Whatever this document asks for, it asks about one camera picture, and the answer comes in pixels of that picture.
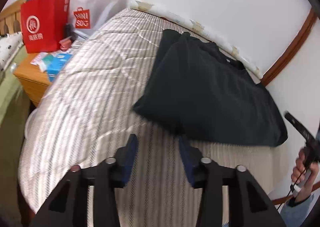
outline green blanket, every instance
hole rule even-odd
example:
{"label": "green blanket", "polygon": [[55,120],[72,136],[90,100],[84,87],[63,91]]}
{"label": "green blanket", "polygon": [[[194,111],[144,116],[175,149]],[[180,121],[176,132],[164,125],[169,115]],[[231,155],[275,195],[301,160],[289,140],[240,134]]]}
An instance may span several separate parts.
{"label": "green blanket", "polygon": [[[12,63],[19,64],[26,55],[23,46]],[[30,100],[19,80],[7,69],[0,84],[0,217],[9,226],[20,226],[17,171],[29,107]]]}

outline miniso bag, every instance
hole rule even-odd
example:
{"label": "miniso bag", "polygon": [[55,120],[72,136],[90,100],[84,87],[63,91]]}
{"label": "miniso bag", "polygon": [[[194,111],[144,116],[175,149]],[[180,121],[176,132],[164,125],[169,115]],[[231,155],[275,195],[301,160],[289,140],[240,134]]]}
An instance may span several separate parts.
{"label": "miniso bag", "polygon": [[70,0],[68,22],[90,36],[121,10],[115,10],[118,2],[119,0]]}

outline hand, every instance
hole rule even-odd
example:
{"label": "hand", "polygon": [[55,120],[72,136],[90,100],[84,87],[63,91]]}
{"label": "hand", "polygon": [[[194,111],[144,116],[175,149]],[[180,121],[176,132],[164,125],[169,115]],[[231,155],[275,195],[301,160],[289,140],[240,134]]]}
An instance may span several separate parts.
{"label": "hand", "polygon": [[[296,182],[296,180],[298,179],[299,175],[304,172],[305,167],[303,165],[303,162],[305,161],[305,154],[303,152],[303,149],[300,150],[299,152],[299,157],[296,159],[296,166],[293,168],[292,170],[292,174],[291,174],[291,180],[293,182]],[[312,186],[313,183],[316,180],[316,177],[319,173],[319,166],[318,163],[316,162],[312,162],[309,169],[311,170],[311,175],[308,178],[307,182],[304,184],[304,186],[302,187],[301,191],[299,192],[299,194],[296,197],[295,202],[298,203],[300,201],[303,201],[304,199],[307,199],[312,191]],[[301,175],[301,177],[299,178],[299,180],[297,181],[297,184],[299,184],[301,181],[304,180],[304,176],[305,172]]]}

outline wooden headboard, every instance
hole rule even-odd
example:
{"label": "wooden headboard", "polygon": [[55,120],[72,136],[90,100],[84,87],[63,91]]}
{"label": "wooden headboard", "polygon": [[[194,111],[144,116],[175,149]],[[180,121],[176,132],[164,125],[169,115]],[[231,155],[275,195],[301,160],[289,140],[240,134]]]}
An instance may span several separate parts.
{"label": "wooden headboard", "polygon": [[17,0],[0,12],[0,34],[13,34],[21,31],[21,4],[26,0]]}

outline black garment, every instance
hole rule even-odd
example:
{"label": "black garment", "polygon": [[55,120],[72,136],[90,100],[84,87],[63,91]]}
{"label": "black garment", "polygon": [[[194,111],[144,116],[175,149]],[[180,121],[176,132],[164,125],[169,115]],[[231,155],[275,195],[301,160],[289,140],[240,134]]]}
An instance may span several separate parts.
{"label": "black garment", "polygon": [[263,85],[215,43],[164,30],[144,95],[133,110],[173,134],[238,145],[277,146],[283,119]]}

